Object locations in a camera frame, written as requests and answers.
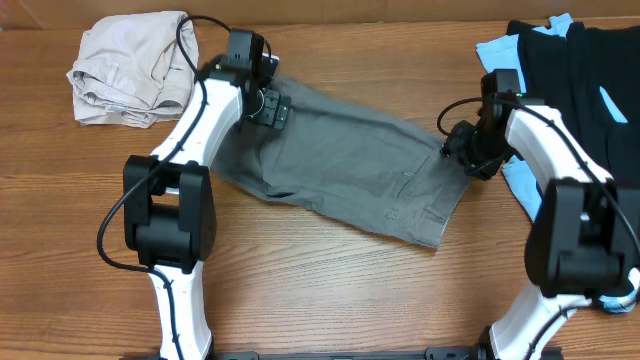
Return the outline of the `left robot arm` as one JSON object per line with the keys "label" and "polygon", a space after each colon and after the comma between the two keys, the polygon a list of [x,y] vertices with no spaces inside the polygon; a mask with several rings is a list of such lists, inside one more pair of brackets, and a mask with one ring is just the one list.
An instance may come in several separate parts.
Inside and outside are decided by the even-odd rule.
{"label": "left robot arm", "polygon": [[270,87],[278,64],[261,35],[231,30],[226,53],[197,74],[173,131],[150,155],[125,163],[125,242],[153,283],[159,359],[211,354],[203,291],[217,229],[210,170],[227,133],[243,122],[283,129],[290,99]]}

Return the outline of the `grey shorts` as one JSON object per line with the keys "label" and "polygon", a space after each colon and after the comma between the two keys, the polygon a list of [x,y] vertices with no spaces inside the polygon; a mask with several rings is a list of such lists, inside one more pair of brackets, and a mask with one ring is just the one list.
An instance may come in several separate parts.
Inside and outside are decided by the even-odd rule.
{"label": "grey shorts", "polygon": [[470,179],[412,122],[339,101],[281,77],[283,129],[231,130],[214,173],[270,202],[301,206],[362,230],[437,248]]}

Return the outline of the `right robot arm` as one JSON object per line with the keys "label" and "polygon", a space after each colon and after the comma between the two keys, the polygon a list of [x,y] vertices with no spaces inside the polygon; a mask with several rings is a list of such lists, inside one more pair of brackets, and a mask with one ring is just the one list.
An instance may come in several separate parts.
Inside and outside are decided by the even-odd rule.
{"label": "right robot arm", "polygon": [[486,74],[476,100],[478,122],[456,124],[442,152],[480,180],[512,155],[527,162],[542,193],[524,252],[529,281],[476,345],[425,356],[559,359],[561,350],[547,344],[576,312],[624,314],[639,302],[639,189],[595,163],[558,110],[521,91],[515,70]]}

